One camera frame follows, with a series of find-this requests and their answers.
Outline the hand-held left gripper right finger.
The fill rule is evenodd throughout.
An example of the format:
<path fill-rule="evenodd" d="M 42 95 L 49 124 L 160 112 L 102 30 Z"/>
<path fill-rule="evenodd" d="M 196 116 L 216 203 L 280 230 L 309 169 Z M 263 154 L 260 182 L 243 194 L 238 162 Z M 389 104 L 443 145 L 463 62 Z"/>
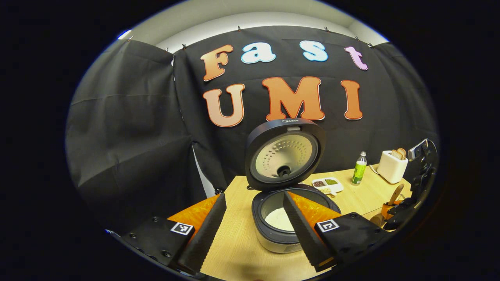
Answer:
<path fill-rule="evenodd" d="M 346 215 L 286 191 L 283 207 L 309 263 L 317 272 L 345 267 L 380 247 L 391 232 L 362 215 Z"/>

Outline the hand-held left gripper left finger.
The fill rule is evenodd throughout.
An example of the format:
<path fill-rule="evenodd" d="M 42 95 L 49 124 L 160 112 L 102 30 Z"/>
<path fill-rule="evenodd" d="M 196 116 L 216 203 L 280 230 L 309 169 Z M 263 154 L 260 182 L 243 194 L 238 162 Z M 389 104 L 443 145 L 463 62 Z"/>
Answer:
<path fill-rule="evenodd" d="M 154 216 L 121 241 L 144 257 L 172 270 L 201 271 L 227 209 L 225 194 L 217 194 L 168 218 Z"/>

